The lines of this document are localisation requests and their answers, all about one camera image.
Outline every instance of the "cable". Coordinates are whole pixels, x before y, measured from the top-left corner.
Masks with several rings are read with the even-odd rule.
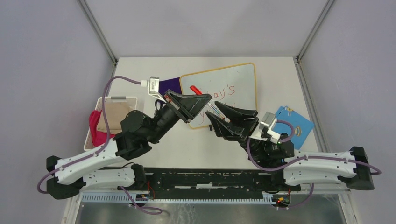
[[[365,162],[361,162],[361,161],[357,161],[357,160],[347,160],[344,158],[337,158],[337,157],[326,157],[326,156],[317,156],[317,155],[310,155],[308,156],[308,159],[320,159],[320,160],[335,160],[335,161],[342,161],[342,162],[352,162],[352,163],[356,163],[359,165],[363,165],[365,167],[368,168],[372,168],[373,170],[377,171],[376,173],[370,173],[371,175],[380,175],[382,174],[382,171],[380,169],[378,169],[377,167],[370,165],[368,163]]]
[[[291,125],[291,123],[289,123],[289,122],[287,122],[287,121],[285,121],[285,120],[277,120],[276,123],[285,124],[285,125],[287,125],[287,126],[289,126],[289,127],[291,128],[291,134],[290,134],[290,136],[288,136],[288,137],[286,137],[286,138],[284,138],[284,139],[280,139],[279,142],[281,142],[281,143],[287,142],[287,141],[289,141],[291,138],[293,138],[293,136],[294,136],[294,127],[293,127],[293,125]]]
[[[133,198],[131,197],[131,195],[127,192],[127,190],[125,189],[125,187],[120,187],[125,194],[128,196],[129,200],[132,201],[132,204],[134,204],[135,208],[139,209],[140,211],[149,214],[149,215],[159,215],[163,212],[162,209],[159,208],[154,208],[154,207],[140,207],[139,205],[136,204],[136,202],[133,200]],[[151,211],[146,211],[146,210],[156,210],[158,212],[151,212]]]
[[[300,157],[300,158],[297,158],[297,159],[294,159],[294,160],[292,160],[292,161],[289,161],[287,164],[281,165],[281,166],[276,167],[276,168],[264,168],[264,167],[261,167],[259,164],[257,164],[256,161],[253,159],[252,154],[251,154],[251,152],[250,152],[250,140],[251,140],[251,138],[249,138],[249,139],[247,140],[247,148],[246,148],[246,151],[247,151],[247,154],[248,154],[248,156],[249,156],[249,159],[250,159],[250,161],[252,162],[252,164],[253,164],[254,166],[256,166],[256,167],[259,168],[260,170],[263,170],[263,171],[266,171],[266,172],[272,172],[272,171],[277,171],[277,170],[280,170],[280,169],[284,169],[284,168],[286,168],[286,167],[292,165],[293,163],[296,163],[296,162],[298,162],[298,161],[301,161],[301,160],[305,160],[305,159],[309,159],[309,158],[310,158],[310,159],[321,159],[321,160],[334,160],[334,161],[352,162],[352,163],[356,163],[356,164],[360,164],[360,165],[363,165],[363,166],[372,168],[372,169],[374,169],[375,171],[377,171],[376,173],[370,173],[371,175],[379,175],[379,174],[382,173],[382,171],[381,171],[380,169],[378,169],[377,167],[375,167],[375,166],[373,166],[373,165],[370,165],[370,164],[368,164],[368,163],[365,163],[365,162],[361,162],[361,161],[357,161],[357,160],[347,160],[347,159],[345,159],[345,158],[338,158],[338,157],[315,156],[315,155],[302,156],[302,157]]]
[[[309,201],[309,199],[311,198],[312,194],[313,194],[313,185],[314,185],[314,184],[312,183],[312,184],[311,184],[311,190],[310,190],[308,196],[307,196],[302,202],[300,202],[300,203],[298,203],[298,204],[295,204],[295,205],[292,205],[292,206],[289,206],[289,207],[287,207],[287,208],[277,207],[276,209],[287,210],[287,209],[292,209],[292,208],[299,207],[299,206],[301,206],[301,205],[307,203],[307,202]]]
[[[122,166],[121,168],[124,168],[124,167],[126,167],[127,165],[129,165],[129,164],[135,164],[134,162],[129,162],[129,163],[127,163],[127,164],[125,164],[124,166]]]
[[[96,152],[94,152],[94,153],[92,153],[92,154],[89,154],[89,155],[86,155],[86,156],[84,156],[84,157],[82,157],[82,158],[80,158],[80,159],[74,160],[74,161],[72,161],[72,162],[66,163],[66,164],[64,164],[64,165],[62,165],[62,166],[60,166],[60,167],[58,167],[58,168],[52,170],[51,172],[47,173],[44,177],[42,177],[42,178],[40,179],[40,181],[39,181],[38,184],[37,184],[37,191],[38,191],[38,192],[40,192],[40,193],[42,193],[42,194],[48,194],[47,191],[44,191],[44,190],[41,189],[41,184],[42,184],[42,182],[44,182],[45,179],[47,179],[47,177],[51,176],[52,174],[54,174],[55,172],[57,172],[57,171],[59,171],[59,170],[65,169],[66,167],[69,167],[69,166],[71,166],[71,165],[73,165],[73,164],[76,164],[76,163],[78,163],[78,162],[84,161],[84,160],[86,160],[86,159],[88,159],[88,158],[91,158],[91,157],[93,157],[93,156],[98,156],[98,154],[101,153],[101,152],[106,148],[107,144],[109,144],[109,141],[110,141],[110,128],[109,128],[109,123],[107,122],[106,112],[105,112],[105,97],[106,97],[107,89],[109,88],[111,82],[112,82],[113,80],[117,79],[117,78],[124,79],[124,80],[126,80],[126,81],[128,81],[128,82],[131,82],[131,83],[134,83],[134,84],[138,84],[138,85],[141,84],[141,83],[138,82],[138,81],[135,81],[135,80],[132,80],[132,79],[123,77],[123,76],[114,76],[113,78],[111,78],[111,79],[106,83],[105,89],[103,90],[103,94],[102,94],[102,112],[103,112],[103,119],[105,120],[106,132],[107,132],[107,136],[106,136],[106,141],[105,141],[105,143],[104,143],[104,144],[102,145],[102,147],[100,147],[100,149],[97,150]]]

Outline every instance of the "whiteboard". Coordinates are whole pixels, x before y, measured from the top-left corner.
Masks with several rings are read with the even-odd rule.
[[[253,63],[238,64],[224,68],[195,72],[180,77],[182,93],[195,94],[190,86],[196,86],[202,94],[211,94],[214,101],[247,110],[257,110],[256,73]],[[205,115],[213,110],[206,105],[199,115],[190,122],[191,128],[210,125]]]

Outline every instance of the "white enclosure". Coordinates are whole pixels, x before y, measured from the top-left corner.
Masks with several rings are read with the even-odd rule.
[[[3,223],[67,221],[67,200],[36,191],[45,158],[83,152],[89,113],[117,69],[161,77],[161,68],[118,67],[120,58],[190,56],[218,57],[213,65],[221,56],[289,56],[298,76],[282,88],[286,81],[301,85],[293,97],[316,124],[309,144],[331,152],[362,146],[370,164],[383,170],[373,177],[374,191],[343,198],[352,203],[341,205],[345,220],[393,223],[395,12],[394,0],[2,2]],[[209,59],[202,64],[211,66]]]

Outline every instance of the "white table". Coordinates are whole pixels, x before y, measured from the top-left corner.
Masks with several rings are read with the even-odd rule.
[[[275,113],[282,105],[290,106],[304,117],[309,117],[292,57],[120,58],[115,75],[138,81],[147,80],[150,76],[166,80],[248,62],[256,66],[259,118],[266,111]],[[136,96],[138,109],[153,117],[155,99],[147,95],[146,88],[118,79],[113,81],[109,95]],[[217,138],[208,128],[190,129],[183,122],[178,122],[158,144],[151,146],[153,149],[150,152],[132,161],[152,168],[256,169],[237,142]],[[301,150],[318,151],[313,132]]]

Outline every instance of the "pink cloth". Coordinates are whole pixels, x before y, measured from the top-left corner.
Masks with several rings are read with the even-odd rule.
[[[94,146],[100,146],[106,141],[106,136],[107,133],[105,132],[100,132],[96,130],[96,126],[99,123],[100,119],[100,114],[101,112],[99,111],[92,111],[92,113],[89,115],[89,130],[91,132],[91,137],[92,137],[92,144]]]

